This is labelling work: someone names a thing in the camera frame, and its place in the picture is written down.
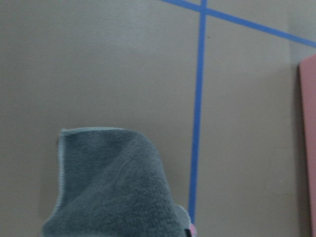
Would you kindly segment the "grey pink cloth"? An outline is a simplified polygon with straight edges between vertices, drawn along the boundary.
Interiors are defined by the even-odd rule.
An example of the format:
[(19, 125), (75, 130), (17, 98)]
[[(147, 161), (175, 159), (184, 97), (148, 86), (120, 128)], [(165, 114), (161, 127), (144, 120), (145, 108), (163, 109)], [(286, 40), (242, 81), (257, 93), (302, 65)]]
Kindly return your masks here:
[(63, 129), (59, 195), (44, 237), (195, 237), (154, 145), (114, 127)]

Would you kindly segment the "pink plastic bin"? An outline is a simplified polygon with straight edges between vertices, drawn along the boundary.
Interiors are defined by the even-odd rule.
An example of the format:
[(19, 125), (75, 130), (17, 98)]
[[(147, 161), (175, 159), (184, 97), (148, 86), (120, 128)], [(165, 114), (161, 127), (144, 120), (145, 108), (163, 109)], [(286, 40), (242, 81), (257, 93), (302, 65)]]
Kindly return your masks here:
[(316, 56), (299, 65), (307, 156), (312, 236), (316, 235)]

